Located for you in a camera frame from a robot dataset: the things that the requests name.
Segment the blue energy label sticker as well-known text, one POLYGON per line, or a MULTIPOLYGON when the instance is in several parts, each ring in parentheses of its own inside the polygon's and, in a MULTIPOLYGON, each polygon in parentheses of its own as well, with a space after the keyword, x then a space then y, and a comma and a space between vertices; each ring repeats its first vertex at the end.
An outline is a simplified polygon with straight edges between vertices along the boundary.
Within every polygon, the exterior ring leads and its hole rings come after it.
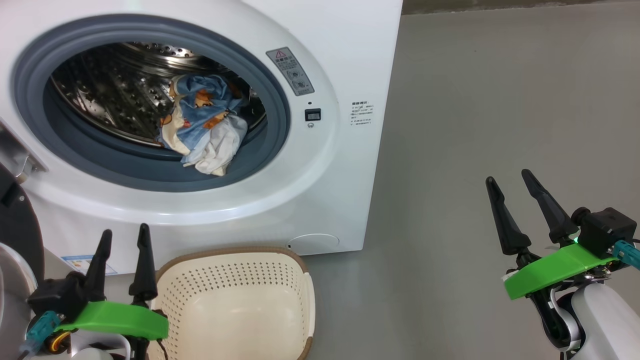
MULTIPOLYGON (((62 260, 65 264, 67 264, 74 271, 80 272, 83 275, 86 275, 89 271, 90 264, 93 260, 93 255, 85 254, 85 255, 70 255, 70 256, 59 256, 58 258, 62 260)), ((114 276, 118 275, 119 272, 116 271, 113 267, 110 266, 110 260, 107 260, 105 265, 105 275, 106 276, 114 276)))

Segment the blue bear print clothes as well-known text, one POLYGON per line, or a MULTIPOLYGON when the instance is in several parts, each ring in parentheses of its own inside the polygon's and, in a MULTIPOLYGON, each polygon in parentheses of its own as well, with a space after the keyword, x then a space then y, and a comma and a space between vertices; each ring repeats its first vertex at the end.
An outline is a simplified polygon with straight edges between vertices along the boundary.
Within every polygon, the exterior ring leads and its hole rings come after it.
POLYGON ((222 76, 194 74, 174 76, 169 96, 173 106, 159 121, 156 142, 182 155, 183 167, 226 175, 249 132, 238 114, 245 96, 222 76))

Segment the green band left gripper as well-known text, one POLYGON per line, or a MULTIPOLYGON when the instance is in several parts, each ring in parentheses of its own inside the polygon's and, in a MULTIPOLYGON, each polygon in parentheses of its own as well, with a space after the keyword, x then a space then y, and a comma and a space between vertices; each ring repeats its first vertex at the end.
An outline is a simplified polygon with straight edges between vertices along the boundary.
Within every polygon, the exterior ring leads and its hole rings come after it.
POLYGON ((163 344, 169 337, 169 320, 162 311, 144 307, 158 296, 150 227, 139 227, 138 260, 128 290, 132 304, 105 301, 112 237, 112 230, 103 231, 87 269, 83 291, 90 303, 75 321, 56 331, 69 336, 71 360, 150 360, 151 345, 160 349, 160 360, 169 360, 163 344))

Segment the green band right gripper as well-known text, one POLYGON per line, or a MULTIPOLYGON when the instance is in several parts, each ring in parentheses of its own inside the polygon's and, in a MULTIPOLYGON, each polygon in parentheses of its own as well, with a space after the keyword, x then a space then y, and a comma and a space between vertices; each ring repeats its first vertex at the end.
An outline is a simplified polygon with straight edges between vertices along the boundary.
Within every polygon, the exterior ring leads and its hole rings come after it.
POLYGON ((570 312, 570 306, 560 304, 557 292, 601 283, 621 261, 615 257, 600 259, 580 244, 572 244, 574 241, 570 236, 576 234, 579 227, 531 170, 523 169, 521 176, 541 209, 551 242, 565 247, 545 257, 532 253, 529 250, 531 240, 510 214, 498 183, 493 177, 487 177, 487 195, 502 253, 516 256, 518 267, 503 276, 505 291, 511 300, 526 298, 531 301, 542 330, 558 351, 578 351, 584 341, 581 325, 570 312))

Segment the cream perforated laundry basket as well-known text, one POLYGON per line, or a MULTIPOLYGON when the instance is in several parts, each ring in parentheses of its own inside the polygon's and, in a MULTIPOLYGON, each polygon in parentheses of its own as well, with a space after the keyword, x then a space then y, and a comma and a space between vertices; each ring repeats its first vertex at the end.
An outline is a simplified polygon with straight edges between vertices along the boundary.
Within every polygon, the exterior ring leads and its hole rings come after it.
POLYGON ((179 256, 157 271, 151 308, 169 321, 169 360, 307 360, 316 297, 302 258, 279 247, 179 256))

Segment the grey warning sticker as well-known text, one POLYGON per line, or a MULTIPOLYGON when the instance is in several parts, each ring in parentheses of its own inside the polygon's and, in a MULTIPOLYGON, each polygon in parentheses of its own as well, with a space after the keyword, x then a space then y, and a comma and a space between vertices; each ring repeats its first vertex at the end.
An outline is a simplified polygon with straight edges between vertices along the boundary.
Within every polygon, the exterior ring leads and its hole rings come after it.
POLYGON ((268 50, 265 54, 278 68, 286 82, 290 85, 295 96, 299 97, 315 92, 309 76, 289 47, 268 50))

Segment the round white filter cover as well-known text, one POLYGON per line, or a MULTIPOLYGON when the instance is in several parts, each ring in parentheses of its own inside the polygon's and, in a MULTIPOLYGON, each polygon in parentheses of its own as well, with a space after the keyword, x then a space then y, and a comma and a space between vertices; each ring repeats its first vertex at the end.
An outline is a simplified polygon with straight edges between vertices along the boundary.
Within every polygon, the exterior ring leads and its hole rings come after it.
POLYGON ((298 256, 324 255, 339 250, 339 239, 330 234, 299 235, 291 239, 286 248, 298 256))

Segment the small printed text label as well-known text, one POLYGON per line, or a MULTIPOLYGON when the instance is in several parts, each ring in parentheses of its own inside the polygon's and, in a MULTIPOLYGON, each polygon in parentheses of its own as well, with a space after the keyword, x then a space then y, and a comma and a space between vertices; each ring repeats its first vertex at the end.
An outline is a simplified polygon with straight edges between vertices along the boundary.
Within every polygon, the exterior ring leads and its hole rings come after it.
POLYGON ((375 117, 375 106, 371 101, 355 101, 351 103, 349 124, 351 126, 370 125, 375 117))

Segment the grey rubber door gasket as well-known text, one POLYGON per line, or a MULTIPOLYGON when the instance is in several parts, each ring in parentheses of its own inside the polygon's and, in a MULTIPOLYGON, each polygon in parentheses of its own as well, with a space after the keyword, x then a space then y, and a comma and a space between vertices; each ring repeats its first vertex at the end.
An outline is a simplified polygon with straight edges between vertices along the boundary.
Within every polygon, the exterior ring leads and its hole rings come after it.
POLYGON ((254 55, 198 25, 150 14, 103 14, 29 31, 7 25, 14 39, 0 45, 0 74, 14 110, 29 133, 52 155, 82 174, 138 191, 186 193, 240 182, 265 168, 290 132, 290 103, 277 78, 254 55), (256 91, 265 121, 247 131, 221 177, 182 165, 182 155, 160 144, 138 145, 87 123, 51 84, 53 71, 82 51, 112 43, 180 46, 214 60, 256 91))

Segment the white front-load washing machine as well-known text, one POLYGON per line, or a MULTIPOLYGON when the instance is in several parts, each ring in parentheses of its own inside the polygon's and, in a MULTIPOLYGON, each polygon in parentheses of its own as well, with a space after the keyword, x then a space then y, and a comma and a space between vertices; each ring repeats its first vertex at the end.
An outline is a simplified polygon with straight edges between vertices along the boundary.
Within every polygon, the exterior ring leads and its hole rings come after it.
POLYGON ((336 252, 361 250, 370 212, 384 112, 403 0, 0 0, 0 45, 15 36, 94 16, 177 19, 233 41, 276 77, 289 102, 290 128, 276 157, 228 186, 186 193, 137 190, 85 175, 46 150, 15 110, 0 74, 0 121, 44 168, 23 188, 43 245, 56 257, 94 255, 112 230, 109 263, 135 271, 141 223, 150 227, 155 264, 231 246, 287 248, 306 234, 339 239, 336 252), (295 96, 267 51, 288 47, 315 92, 295 96), (374 119, 350 125, 355 101, 374 119), (305 109, 321 109, 306 121, 305 109))

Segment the black round glass washer door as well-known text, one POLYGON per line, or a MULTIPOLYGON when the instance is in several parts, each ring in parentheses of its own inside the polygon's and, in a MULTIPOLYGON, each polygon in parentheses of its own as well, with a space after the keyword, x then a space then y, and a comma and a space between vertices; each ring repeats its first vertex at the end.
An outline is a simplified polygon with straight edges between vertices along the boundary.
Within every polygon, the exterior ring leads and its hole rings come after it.
POLYGON ((22 184, 44 167, 0 121, 0 360, 18 360, 44 276, 41 228, 22 184))

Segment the perforated steel washer drum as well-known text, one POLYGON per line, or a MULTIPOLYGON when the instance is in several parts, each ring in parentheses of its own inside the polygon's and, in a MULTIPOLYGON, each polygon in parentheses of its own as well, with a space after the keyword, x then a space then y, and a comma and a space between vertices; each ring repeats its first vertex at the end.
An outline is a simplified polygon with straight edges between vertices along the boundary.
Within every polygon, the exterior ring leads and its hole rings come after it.
POLYGON ((174 100, 170 82, 179 75, 218 75, 242 98, 238 114, 253 132, 266 120, 258 93, 224 64, 181 46, 156 42, 118 42, 69 57, 50 82, 76 114, 93 127, 123 141, 160 147, 160 119, 174 100))

